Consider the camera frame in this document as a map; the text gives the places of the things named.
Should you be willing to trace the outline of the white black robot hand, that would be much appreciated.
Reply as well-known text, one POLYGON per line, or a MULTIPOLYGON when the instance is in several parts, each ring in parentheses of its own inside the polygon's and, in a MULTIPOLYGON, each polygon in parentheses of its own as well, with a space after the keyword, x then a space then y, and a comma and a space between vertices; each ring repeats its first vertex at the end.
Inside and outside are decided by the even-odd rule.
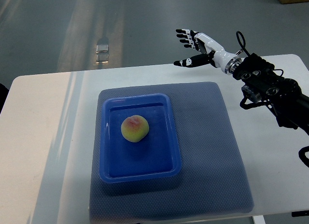
POLYGON ((175 66, 194 68, 210 64, 230 75, 242 62, 237 54, 227 52, 218 42, 204 33, 190 29, 177 29, 176 32, 176 36, 185 48, 195 49, 199 54, 175 61, 175 66))

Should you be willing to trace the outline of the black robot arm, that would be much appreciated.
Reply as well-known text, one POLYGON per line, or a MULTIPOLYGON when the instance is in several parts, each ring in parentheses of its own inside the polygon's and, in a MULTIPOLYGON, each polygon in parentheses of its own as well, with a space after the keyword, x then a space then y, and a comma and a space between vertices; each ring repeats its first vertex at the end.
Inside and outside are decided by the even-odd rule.
POLYGON ((278 126, 309 131, 309 98, 304 95, 298 82, 277 75, 275 66, 255 53, 250 54, 240 31, 236 32, 240 50, 247 56, 234 67, 233 78, 242 80, 244 98, 240 106, 251 109, 266 106, 276 117, 278 126))

